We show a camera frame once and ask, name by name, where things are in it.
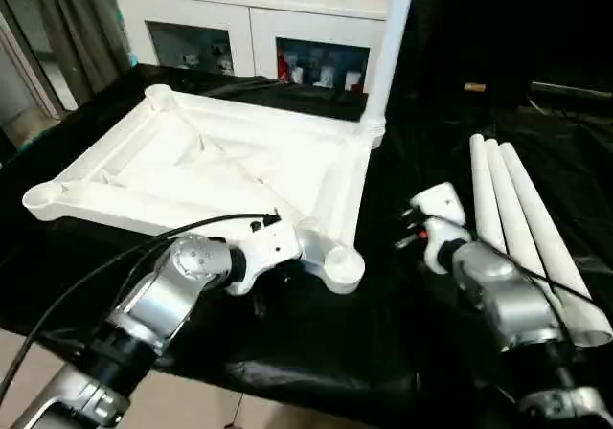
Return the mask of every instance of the black table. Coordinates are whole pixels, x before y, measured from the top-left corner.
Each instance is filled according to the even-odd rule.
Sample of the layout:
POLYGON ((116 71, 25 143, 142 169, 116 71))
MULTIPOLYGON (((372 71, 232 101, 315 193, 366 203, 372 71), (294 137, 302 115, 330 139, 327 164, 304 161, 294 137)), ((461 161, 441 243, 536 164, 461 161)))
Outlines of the black table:
POLYGON ((4 130, 0 130, 0 163, 6 163, 15 152, 16 149, 7 134, 4 130))
MULTIPOLYGON (((364 105, 353 94, 265 79, 143 65, 132 69, 0 169, 6 236, 0 251, 0 327, 26 333, 63 289, 144 238, 73 218, 38 222, 21 206, 21 196, 66 168, 154 83, 351 121, 357 121, 364 105)), ((606 182, 613 132, 608 126, 465 102, 445 109, 397 102, 388 121, 384 143, 371 159, 359 216, 356 248, 367 262, 359 288, 334 295, 317 278, 290 268, 260 278, 248 296, 212 295, 161 361, 162 370, 382 426, 422 413, 431 423, 461 418, 481 423, 488 404, 467 386, 462 360, 472 352, 449 348, 462 319, 424 296, 427 278, 424 283, 417 270, 418 256, 395 255, 391 245, 398 237, 397 215, 408 199, 440 181, 454 183, 470 214, 467 138, 476 130, 515 144, 586 283, 607 314, 613 313, 608 252, 613 191, 606 182), (465 410, 440 411, 447 402, 461 402, 465 410)), ((50 321, 42 343, 69 358, 133 262, 119 264, 72 297, 50 321)), ((595 367, 609 350, 591 351, 595 367)), ((604 370, 600 378, 610 381, 604 370)))

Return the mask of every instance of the white vertical pole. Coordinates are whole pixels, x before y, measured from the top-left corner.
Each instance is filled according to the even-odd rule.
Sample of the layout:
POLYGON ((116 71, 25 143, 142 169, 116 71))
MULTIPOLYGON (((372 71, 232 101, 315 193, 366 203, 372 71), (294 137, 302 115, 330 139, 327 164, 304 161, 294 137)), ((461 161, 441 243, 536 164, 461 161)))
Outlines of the white vertical pole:
POLYGON ((502 234, 496 196, 489 173, 486 143, 481 134, 474 134, 470 137, 470 165, 477 235, 506 254, 505 237, 502 234))
POLYGON ((379 57, 375 66, 375 77, 366 102, 366 109, 360 119, 360 132, 374 138, 373 147, 381 144, 385 134, 385 109, 390 98, 390 89, 409 15, 411 0, 391 0, 385 23, 385 35, 381 42, 379 57))
MULTIPOLYGON (((493 139, 486 141, 486 147, 488 150, 491 180, 496 191, 498 211, 500 212, 502 225, 505 229, 509 255, 526 269, 535 272, 539 276, 545 276, 545 270, 543 269, 538 252, 536 252, 533 235, 530 233, 530 228, 521 209, 511 177, 500 153, 500 147, 493 139)), ((537 283, 543 288, 563 319, 564 313, 562 312, 560 300, 552 293, 547 283, 537 283)))
MULTIPOLYGON (((590 297, 573 258, 515 149, 511 144, 503 144, 500 148, 547 274, 553 281, 590 297)), ((602 311, 564 290, 554 287, 554 291, 562 301, 568 328, 577 344, 598 346, 613 339, 613 330, 602 311)))

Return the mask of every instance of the white square tray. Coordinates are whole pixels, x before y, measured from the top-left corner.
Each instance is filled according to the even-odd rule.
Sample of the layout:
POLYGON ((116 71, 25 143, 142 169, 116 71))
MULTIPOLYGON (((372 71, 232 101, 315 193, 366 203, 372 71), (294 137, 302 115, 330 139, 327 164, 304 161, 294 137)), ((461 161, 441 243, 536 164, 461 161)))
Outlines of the white square tray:
MULTIPOLYGON (((23 204, 156 235, 204 218, 272 213, 353 246, 373 139, 358 124, 150 86, 146 97, 23 204)), ((245 238, 250 220, 197 233, 245 238)))

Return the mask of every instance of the object on cabinet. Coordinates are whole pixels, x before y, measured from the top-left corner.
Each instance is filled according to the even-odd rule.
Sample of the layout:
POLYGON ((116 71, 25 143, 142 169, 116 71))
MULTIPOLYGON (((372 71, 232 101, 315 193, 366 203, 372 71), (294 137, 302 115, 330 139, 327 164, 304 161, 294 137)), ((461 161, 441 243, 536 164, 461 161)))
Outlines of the object on cabinet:
POLYGON ((283 49, 277 51, 277 78, 281 81, 289 80, 289 66, 285 61, 285 54, 283 49))
POLYGON ((303 83, 303 77, 304 77, 304 73, 305 70, 300 68, 300 67, 294 67, 291 71, 291 80, 292 82, 296 83, 296 84, 302 84, 303 83))
POLYGON ((234 75, 234 67, 232 66, 232 57, 229 55, 222 56, 217 62, 217 70, 221 72, 221 75, 228 75, 232 77, 234 75))
MULTIPOLYGON (((370 51, 368 48, 277 38, 277 77, 299 84, 345 89, 346 75, 357 74, 363 84, 370 51)), ((361 92, 363 85, 353 88, 361 92)))
POLYGON ((360 72, 347 72, 347 75, 345 75, 345 90, 352 91, 359 84, 361 78, 360 72))
POLYGON ((322 67, 322 73, 319 77, 319 81, 313 83, 313 86, 328 87, 332 89, 334 87, 334 67, 322 67))

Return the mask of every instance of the white cylinder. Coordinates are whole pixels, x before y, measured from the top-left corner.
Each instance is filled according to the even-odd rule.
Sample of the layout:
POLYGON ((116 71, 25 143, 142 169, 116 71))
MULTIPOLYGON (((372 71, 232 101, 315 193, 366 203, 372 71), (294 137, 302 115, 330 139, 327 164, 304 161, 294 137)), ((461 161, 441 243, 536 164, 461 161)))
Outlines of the white cylinder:
MULTIPOLYGON (((573 258, 515 149, 511 144, 503 144, 500 148, 547 274, 553 281, 590 297, 573 258)), ((562 289, 554 287, 554 291, 562 301, 565 321, 578 345, 599 346, 613 339, 613 330, 602 311, 562 289)))
MULTIPOLYGON (((545 276, 545 270, 543 269, 538 252, 536 252, 533 235, 530 232, 528 222, 519 204, 517 193, 500 153, 498 143, 493 139, 489 139, 486 141, 486 148, 488 151, 489 171, 496 193, 498 212, 500 213, 502 226, 505 230, 509 255, 526 269, 535 272, 539 276, 545 276)), ((543 288, 554 304, 554 308, 557 309, 563 318, 564 312, 560 300, 554 295, 550 286, 543 281, 537 281, 537 283, 543 288)))
POLYGON ((390 89, 410 7, 411 0, 390 0, 385 35, 376 61, 375 76, 371 81, 366 109, 360 119, 360 131, 378 138, 378 142, 385 133, 385 109, 390 98, 390 89))
POLYGON ((486 143, 481 134, 470 137, 470 165, 477 235, 506 254, 505 237, 502 234, 496 196, 489 173, 486 143))

